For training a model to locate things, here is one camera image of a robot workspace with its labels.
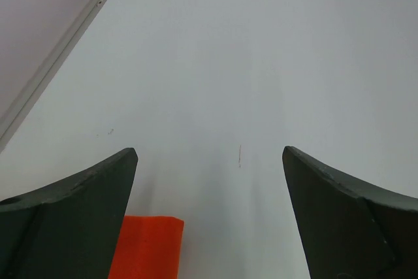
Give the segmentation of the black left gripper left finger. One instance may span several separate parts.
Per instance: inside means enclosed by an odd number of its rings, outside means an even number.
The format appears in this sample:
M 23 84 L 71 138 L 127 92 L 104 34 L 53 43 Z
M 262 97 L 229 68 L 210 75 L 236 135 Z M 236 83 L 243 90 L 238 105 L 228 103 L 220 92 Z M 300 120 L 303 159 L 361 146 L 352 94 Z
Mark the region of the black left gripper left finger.
M 107 278 L 135 178 L 125 148 L 42 188 L 1 201 L 2 278 Z

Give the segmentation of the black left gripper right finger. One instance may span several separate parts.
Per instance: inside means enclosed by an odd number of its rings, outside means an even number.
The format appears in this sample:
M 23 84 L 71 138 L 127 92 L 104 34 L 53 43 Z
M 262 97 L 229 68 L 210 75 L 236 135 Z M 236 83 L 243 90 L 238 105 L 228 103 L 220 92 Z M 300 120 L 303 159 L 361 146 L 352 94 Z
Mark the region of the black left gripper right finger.
M 417 199 L 294 146 L 283 169 L 310 278 L 416 278 Z

